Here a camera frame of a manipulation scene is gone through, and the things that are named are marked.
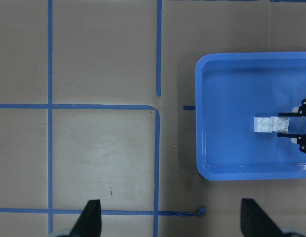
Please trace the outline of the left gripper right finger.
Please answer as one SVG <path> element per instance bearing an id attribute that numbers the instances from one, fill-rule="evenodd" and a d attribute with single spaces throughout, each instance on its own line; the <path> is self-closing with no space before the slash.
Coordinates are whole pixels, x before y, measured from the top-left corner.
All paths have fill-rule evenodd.
<path id="1" fill-rule="evenodd" d="M 244 237 L 281 237 L 282 230 L 254 199 L 241 201 L 241 232 Z"/>

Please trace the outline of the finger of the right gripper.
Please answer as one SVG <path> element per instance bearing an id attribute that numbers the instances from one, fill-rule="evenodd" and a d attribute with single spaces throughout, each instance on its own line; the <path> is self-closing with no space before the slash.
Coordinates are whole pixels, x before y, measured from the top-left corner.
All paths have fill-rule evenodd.
<path id="1" fill-rule="evenodd" d="M 301 101 L 299 107 L 294 107 L 291 112 L 279 113 L 279 117 L 306 117 L 306 98 Z"/>
<path id="2" fill-rule="evenodd" d="M 299 145 L 299 150 L 306 154 L 306 134 L 278 133 L 278 137 L 290 138 L 292 143 Z"/>

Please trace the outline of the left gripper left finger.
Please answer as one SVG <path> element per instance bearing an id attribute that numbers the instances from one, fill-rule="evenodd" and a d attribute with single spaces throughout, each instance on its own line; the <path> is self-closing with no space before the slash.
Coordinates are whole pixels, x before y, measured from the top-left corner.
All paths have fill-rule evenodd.
<path id="1" fill-rule="evenodd" d="M 99 199 L 89 200 L 79 216 L 70 237 L 100 237 L 102 232 L 101 203 Z"/>

